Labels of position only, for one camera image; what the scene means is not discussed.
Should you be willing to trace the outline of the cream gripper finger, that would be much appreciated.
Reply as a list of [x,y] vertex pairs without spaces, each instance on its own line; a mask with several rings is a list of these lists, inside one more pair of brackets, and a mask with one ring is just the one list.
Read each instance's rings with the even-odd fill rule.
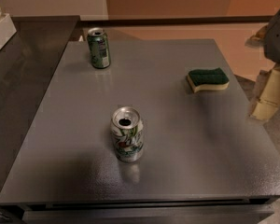
[[262,42],[266,36],[267,28],[267,25],[263,26],[254,35],[252,35],[250,39],[252,41]]
[[270,71],[259,72],[251,99],[250,117],[270,119],[280,107],[280,64]]

